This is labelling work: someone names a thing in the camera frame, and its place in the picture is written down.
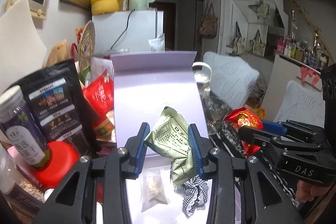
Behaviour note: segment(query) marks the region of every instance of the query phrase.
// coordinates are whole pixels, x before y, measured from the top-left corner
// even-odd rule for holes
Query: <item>refrigerator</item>
[[[151,51],[148,39],[163,33],[163,12],[157,9],[95,15],[92,21],[96,33],[95,54],[109,50],[126,28],[113,46],[114,50]]]

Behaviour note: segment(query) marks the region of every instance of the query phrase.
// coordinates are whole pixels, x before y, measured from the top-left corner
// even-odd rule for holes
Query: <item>red snack bag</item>
[[[85,88],[83,94],[100,116],[114,108],[114,85],[107,71]]]
[[[236,131],[238,131],[238,129],[242,126],[254,127],[260,130],[263,129],[263,123],[260,121],[258,116],[245,107],[235,109],[225,118],[225,120],[231,124]],[[249,144],[244,141],[241,143],[247,156],[253,155],[260,149],[257,145]]]

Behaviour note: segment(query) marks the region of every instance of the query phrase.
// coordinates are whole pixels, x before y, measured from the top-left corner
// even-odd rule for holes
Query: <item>handbag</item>
[[[236,21],[236,37],[232,41],[232,51],[238,54],[244,53],[245,52],[244,41],[245,38],[242,40],[242,34],[240,32],[238,21]]]
[[[257,30],[254,39],[250,40],[250,43],[252,46],[250,52],[252,51],[253,54],[264,56],[266,43],[262,42],[259,29]]]
[[[215,11],[213,9],[213,4],[209,6],[209,1],[205,6],[204,15],[202,17],[202,23],[199,27],[198,33],[205,38],[215,38],[217,36],[217,19]]]

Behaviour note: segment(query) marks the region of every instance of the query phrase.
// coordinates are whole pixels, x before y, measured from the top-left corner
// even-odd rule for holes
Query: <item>chair backrest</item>
[[[206,52],[203,62],[212,68],[211,91],[232,109],[245,105],[259,77],[259,71],[240,57],[214,52]]]
[[[294,120],[324,128],[324,118],[325,102],[322,93],[303,88],[293,80],[289,81],[274,122]]]

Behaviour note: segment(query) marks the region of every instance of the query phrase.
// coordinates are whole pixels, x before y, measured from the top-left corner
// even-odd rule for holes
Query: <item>wooden door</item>
[[[154,2],[150,7],[163,11],[163,32],[165,33],[166,50],[174,50],[175,46],[175,18],[176,4],[168,2]]]

